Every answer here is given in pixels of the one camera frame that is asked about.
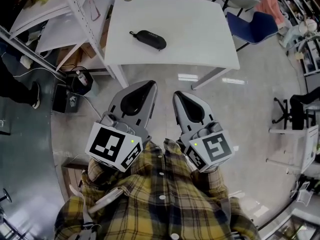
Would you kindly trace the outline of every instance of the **shirt button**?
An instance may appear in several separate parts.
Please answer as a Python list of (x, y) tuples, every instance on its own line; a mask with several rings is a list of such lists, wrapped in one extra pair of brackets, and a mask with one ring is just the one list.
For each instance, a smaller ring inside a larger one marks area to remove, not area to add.
[(170, 237), (171, 237), (172, 240), (178, 240), (179, 239), (179, 235), (176, 234), (176, 233), (171, 234)]

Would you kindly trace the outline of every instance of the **blue chair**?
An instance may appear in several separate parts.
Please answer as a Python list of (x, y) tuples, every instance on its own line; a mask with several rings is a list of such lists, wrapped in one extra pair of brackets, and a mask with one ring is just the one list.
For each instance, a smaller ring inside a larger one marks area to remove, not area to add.
[(226, 14), (226, 18), (231, 34), (247, 42), (238, 48), (237, 52), (249, 44), (259, 44), (278, 32), (275, 19), (267, 13), (256, 11), (251, 22), (247, 22), (230, 12)]

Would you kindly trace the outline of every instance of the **floor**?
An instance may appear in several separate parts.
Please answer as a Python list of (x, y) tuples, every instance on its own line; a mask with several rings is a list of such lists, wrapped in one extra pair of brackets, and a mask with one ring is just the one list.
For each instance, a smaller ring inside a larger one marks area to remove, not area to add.
[[(13, 75), (26, 69), (5, 54), (3, 62)], [(52, 239), (53, 225), (64, 204), (54, 167), (51, 147), (51, 97), (55, 78), (45, 70), (35, 70), (18, 80), (31, 87), (41, 86), (41, 106), (34, 110), (27, 104), (0, 98), (0, 119), (5, 120), (0, 135), (0, 196), (2, 188), (12, 203), (1, 202), (6, 219), (26, 239)], [(0, 225), (0, 236), (6, 227)]]
[[(244, 18), (252, 17), (249, 11)], [(234, 40), (236, 47), (241, 45)], [(271, 120), (280, 116), (273, 102), (306, 93), (301, 67), (289, 59), (274, 36), (261, 44), (250, 45), (238, 52), (240, 70), (232, 70), (199, 90), (191, 90), (192, 82), (179, 81), (178, 74), (197, 75), (199, 78), (212, 68), (189, 65), (125, 65), (123, 70), (130, 84), (154, 80), (158, 95), (147, 129), (152, 140), (163, 145), (165, 138), (177, 140), (181, 134), (176, 124), (172, 97), (175, 91), (187, 91), (210, 104), (222, 127), (229, 131), (235, 157), (221, 168), (230, 196), (240, 198), (244, 212), (257, 226), (263, 225), (289, 201), (296, 175), (286, 169), (266, 163), (270, 157), (290, 160), (291, 141), (283, 136), (270, 135)], [(97, 98), (90, 101), (102, 114), (120, 84), (109, 76), (97, 76), (100, 86)], [(97, 115), (82, 100), (76, 114), (53, 113), (51, 117), (52, 149), (56, 165), (65, 157), (87, 160), (85, 146)]]

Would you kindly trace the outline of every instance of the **pink cloth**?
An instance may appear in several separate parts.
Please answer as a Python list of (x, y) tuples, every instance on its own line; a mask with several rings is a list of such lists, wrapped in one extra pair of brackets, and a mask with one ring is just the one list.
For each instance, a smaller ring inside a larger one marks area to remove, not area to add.
[(261, 0), (261, 2), (255, 6), (255, 10), (272, 15), (277, 25), (285, 22), (285, 17), (280, 11), (278, 0)]

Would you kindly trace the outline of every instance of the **black shoe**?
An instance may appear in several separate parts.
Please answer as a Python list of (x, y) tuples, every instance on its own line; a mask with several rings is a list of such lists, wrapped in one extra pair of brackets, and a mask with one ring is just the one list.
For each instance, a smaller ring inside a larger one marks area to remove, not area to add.
[(36, 102), (32, 105), (32, 107), (36, 110), (40, 106), (40, 86), (37, 82), (32, 83), (31, 93), (36, 97)]

